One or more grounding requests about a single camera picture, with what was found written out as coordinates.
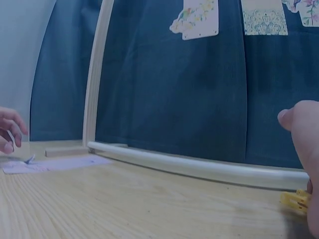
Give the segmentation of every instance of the wooden table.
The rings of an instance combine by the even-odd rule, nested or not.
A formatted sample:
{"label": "wooden table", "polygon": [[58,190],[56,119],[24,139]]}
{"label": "wooden table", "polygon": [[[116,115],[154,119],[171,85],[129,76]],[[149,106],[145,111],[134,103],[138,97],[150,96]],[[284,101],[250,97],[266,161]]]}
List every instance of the wooden table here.
{"label": "wooden table", "polygon": [[[14,156],[78,142],[25,143]],[[307,239],[280,192],[114,161],[64,172],[0,173],[1,239]]]}

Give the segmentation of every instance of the patterned card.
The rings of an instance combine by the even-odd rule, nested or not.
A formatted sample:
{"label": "patterned card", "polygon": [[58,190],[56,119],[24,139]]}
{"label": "patterned card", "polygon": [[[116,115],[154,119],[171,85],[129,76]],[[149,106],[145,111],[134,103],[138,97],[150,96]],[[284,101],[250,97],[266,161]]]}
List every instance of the patterned card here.
{"label": "patterned card", "polygon": [[299,12],[306,27],[319,27],[319,0],[282,0],[289,11]]}
{"label": "patterned card", "polygon": [[218,0],[184,0],[184,8],[169,29],[183,40],[216,36],[219,31]]}
{"label": "patterned card", "polygon": [[242,0],[245,35],[288,35],[281,0]]}

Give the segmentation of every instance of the small blue object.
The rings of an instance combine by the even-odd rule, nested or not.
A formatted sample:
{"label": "small blue object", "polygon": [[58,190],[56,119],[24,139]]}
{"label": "small blue object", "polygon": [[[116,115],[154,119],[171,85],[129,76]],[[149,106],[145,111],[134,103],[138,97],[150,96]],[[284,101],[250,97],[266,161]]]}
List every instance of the small blue object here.
{"label": "small blue object", "polygon": [[30,159],[25,161],[26,164],[30,164],[35,159],[35,155],[33,155]]}

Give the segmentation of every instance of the yellow clothespin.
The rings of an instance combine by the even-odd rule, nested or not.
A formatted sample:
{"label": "yellow clothespin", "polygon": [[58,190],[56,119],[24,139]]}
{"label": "yellow clothespin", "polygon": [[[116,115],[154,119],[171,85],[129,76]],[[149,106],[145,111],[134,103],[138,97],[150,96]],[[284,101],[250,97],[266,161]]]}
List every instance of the yellow clothespin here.
{"label": "yellow clothespin", "polygon": [[307,213],[311,194],[304,190],[297,190],[295,193],[283,192],[280,196],[280,202],[297,211]]}

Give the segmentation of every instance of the blue curtain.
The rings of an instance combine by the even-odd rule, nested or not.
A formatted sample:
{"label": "blue curtain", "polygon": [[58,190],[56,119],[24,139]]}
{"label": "blue curtain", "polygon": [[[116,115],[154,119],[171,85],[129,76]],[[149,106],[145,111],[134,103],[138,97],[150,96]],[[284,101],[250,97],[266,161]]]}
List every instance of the blue curtain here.
{"label": "blue curtain", "polygon": [[[31,140],[81,139],[100,5],[57,0],[34,79]],[[219,34],[183,41],[169,30],[182,7],[182,0],[115,1],[97,140],[300,168],[277,113],[318,100],[317,28],[302,27],[298,14],[285,11],[289,36],[244,36],[240,1],[220,0]]]}

